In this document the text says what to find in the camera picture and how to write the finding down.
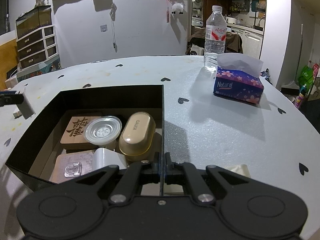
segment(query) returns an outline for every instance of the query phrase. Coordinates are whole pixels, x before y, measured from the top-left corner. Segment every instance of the beige case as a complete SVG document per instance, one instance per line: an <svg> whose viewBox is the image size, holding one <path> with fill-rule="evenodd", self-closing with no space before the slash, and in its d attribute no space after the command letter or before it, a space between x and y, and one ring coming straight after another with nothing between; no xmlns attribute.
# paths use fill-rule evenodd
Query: beige case
<svg viewBox="0 0 320 240"><path fill-rule="evenodd" d="M89 143L83 136L86 125L99 116L73 116L64 131L60 143L66 150L91 150L98 146Z"/></svg>
<svg viewBox="0 0 320 240"><path fill-rule="evenodd" d="M127 160L148 158L155 129L156 123L150 114L137 112L130 116L119 138L119 149Z"/></svg>

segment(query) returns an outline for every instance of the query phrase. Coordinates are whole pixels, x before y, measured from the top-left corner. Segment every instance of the wall switch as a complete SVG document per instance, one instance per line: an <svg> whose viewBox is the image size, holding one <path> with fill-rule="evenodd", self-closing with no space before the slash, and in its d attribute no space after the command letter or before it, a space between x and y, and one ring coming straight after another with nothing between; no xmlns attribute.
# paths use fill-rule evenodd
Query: wall switch
<svg viewBox="0 0 320 240"><path fill-rule="evenodd" d="M101 32L106 32L108 29L107 29L107 25L105 24L105 25L101 25L100 26L100 30L101 30Z"/></svg>

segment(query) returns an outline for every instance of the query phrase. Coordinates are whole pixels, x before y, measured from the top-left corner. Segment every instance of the rice cooker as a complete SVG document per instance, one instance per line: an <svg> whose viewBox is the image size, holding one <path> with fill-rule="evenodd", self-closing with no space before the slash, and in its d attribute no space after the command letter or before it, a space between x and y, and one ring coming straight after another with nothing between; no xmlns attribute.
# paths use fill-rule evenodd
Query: rice cooker
<svg viewBox="0 0 320 240"><path fill-rule="evenodd" d="M237 19L236 18L232 18L232 17L227 17L227 23L236 24L237 23Z"/></svg>

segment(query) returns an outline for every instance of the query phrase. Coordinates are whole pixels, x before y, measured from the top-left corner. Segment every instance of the bottle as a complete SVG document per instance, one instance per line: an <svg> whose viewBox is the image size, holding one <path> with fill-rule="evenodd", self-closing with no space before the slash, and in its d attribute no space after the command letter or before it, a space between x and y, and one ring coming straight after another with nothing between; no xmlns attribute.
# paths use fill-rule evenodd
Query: bottle
<svg viewBox="0 0 320 240"><path fill-rule="evenodd" d="M306 93L307 93L307 85L304 84L303 87L301 87L299 95L297 96L296 101L294 103L294 106L296 108L298 109L300 108Z"/></svg>
<svg viewBox="0 0 320 240"><path fill-rule="evenodd" d="M224 53L226 33L227 22L222 16L222 7L213 5L206 22L204 44L204 66L212 71L217 70L217 54Z"/></svg>

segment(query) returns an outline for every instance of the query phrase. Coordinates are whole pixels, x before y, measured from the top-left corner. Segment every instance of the chinese character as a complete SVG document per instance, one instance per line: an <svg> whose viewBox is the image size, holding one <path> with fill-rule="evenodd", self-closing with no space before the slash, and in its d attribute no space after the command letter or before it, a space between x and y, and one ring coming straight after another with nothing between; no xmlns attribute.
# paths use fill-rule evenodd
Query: chinese character
<svg viewBox="0 0 320 240"><path fill-rule="evenodd" d="M78 121L76 122L73 122L73 129L71 130L66 130L66 132L70 133L70 137L73 136L77 136L79 134L82 134L83 133L83 127L85 127L88 122L87 122L87 118L83 117L82 120L78 119Z"/></svg>

